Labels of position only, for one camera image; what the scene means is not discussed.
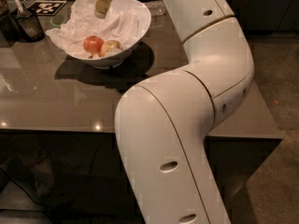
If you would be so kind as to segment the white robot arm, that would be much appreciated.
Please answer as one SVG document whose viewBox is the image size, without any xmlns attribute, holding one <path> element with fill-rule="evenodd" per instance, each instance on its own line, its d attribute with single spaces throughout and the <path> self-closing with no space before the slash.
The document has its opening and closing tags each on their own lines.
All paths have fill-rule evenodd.
<svg viewBox="0 0 299 224">
<path fill-rule="evenodd" d="M 206 135 L 246 98 L 254 62 L 225 0 L 164 0 L 188 62 L 129 89 L 115 114 L 121 160 L 146 224 L 231 224 Z"/>
</svg>

